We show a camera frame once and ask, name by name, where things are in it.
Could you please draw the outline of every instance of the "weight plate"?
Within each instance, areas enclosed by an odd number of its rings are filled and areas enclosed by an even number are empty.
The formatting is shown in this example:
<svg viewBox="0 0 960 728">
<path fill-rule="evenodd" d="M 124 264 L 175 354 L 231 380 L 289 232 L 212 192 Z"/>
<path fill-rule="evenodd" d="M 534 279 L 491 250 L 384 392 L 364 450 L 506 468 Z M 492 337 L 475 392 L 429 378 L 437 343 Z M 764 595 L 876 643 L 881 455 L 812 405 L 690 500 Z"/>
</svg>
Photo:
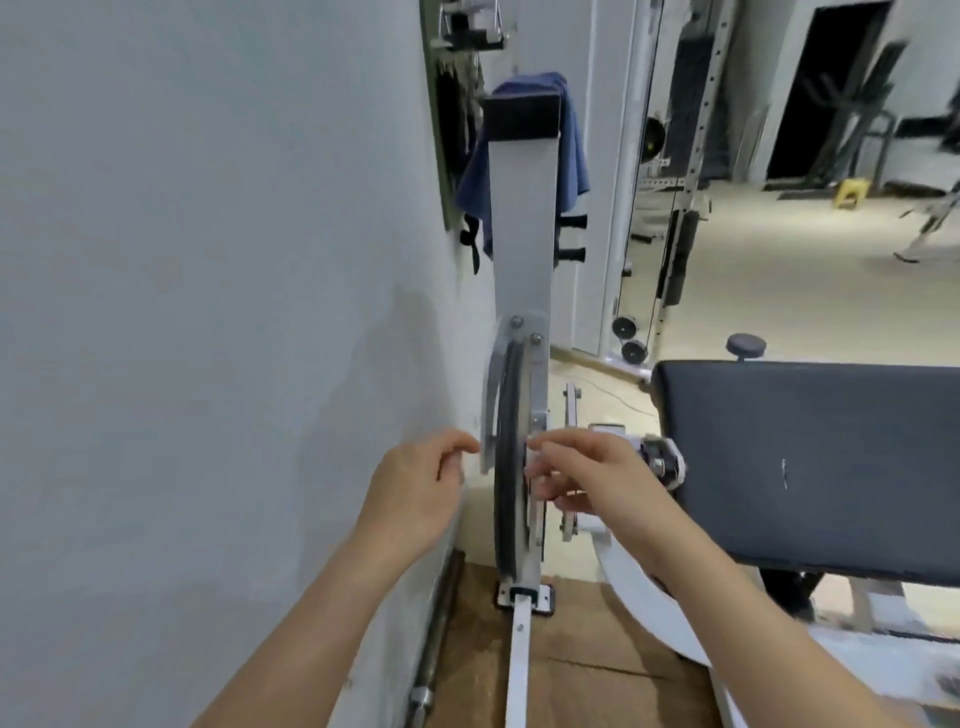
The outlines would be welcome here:
<svg viewBox="0 0 960 728">
<path fill-rule="evenodd" d="M 529 430 L 529 359 L 524 344 L 512 341 L 504 355 L 496 409 L 493 543 L 500 577 L 515 581 L 529 540 L 527 484 L 523 477 Z"/>
<path fill-rule="evenodd" d="M 666 127 L 659 119 L 650 116 L 643 130 L 643 144 L 640 147 L 640 164 L 646 164 L 663 151 L 666 142 Z"/>
<path fill-rule="evenodd" d="M 613 335 L 624 341 L 636 336 L 636 321 L 633 316 L 617 316 L 613 319 Z"/>
<path fill-rule="evenodd" d="M 628 364 L 642 364 L 647 358 L 647 348 L 639 341 L 625 341 L 620 353 Z"/>
</svg>

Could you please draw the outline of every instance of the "wooden board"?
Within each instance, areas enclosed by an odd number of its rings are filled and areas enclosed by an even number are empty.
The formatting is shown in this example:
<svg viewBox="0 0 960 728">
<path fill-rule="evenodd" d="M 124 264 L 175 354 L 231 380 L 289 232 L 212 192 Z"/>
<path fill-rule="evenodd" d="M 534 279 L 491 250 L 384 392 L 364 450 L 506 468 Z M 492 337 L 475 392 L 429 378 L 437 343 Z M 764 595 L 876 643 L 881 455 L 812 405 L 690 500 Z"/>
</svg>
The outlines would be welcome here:
<svg viewBox="0 0 960 728">
<path fill-rule="evenodd" d="M 719 728 L 707 671 L 643 630 L 606 585 L 553 579 L 557 612 L 534 618 L 530 728 Z M 493 606 L 496 570 L 468 564 L 428 728 L 501 728 L 512 615 Z"/>
</svg>

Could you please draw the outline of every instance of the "dark doorway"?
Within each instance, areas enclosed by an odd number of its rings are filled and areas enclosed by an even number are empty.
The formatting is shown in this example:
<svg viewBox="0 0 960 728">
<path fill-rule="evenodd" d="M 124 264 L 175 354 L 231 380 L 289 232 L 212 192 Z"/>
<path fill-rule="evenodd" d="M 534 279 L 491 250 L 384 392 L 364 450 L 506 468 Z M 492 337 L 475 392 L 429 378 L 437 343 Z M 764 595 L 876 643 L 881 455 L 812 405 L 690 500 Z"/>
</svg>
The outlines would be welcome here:
<svg viewBox="0 0 960 728">
<path fill-rule="evenodd" d="M 767 167 L 768 179 L 803 177 L 809 172 L 836 115 L 835 109 L 815 104 L 800 79 L 806 77 L 822 88 L 821 76 L 828 74 L 845 95 L 858 88 L 870 68 L 890 5 L 842 5 L 813 14 Z"/>
</svg>

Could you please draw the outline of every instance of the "forearm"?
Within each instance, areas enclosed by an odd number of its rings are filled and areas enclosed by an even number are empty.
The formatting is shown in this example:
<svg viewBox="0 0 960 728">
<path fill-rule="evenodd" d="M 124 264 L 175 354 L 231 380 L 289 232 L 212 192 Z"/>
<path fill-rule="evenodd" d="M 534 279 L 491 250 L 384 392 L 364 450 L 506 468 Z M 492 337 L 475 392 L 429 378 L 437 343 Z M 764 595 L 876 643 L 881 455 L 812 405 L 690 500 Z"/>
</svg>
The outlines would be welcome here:
<svg viewBox="0 0 960 728">
<path fill-rule="evenodd" d="M 194 728 L 326 725 L 377 606 L 399 576 L 342 544 Z"/>
<path fill-rule="evenodd" d="M 907 725 L 695 523 L 675 532 L 658 563 L 751 728 Z"/>
</svg>

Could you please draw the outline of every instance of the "right hand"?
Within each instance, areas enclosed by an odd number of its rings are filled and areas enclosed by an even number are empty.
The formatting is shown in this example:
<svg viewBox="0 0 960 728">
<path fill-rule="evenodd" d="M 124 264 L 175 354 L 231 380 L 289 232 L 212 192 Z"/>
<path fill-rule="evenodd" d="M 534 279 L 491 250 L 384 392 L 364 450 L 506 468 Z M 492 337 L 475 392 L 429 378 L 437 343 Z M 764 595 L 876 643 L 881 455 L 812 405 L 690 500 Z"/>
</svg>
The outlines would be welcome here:
<svg viewBox="0 0 960 728">
<path fill-rule="evenodd" d="M 630 442 L 577 427 L 543 432 L 527 466 L 533 493 L 562 511 L 594 513 L 648 571 L 656 574 L 666 541 L 693 523 L 651 473 Z"/>
</svg>

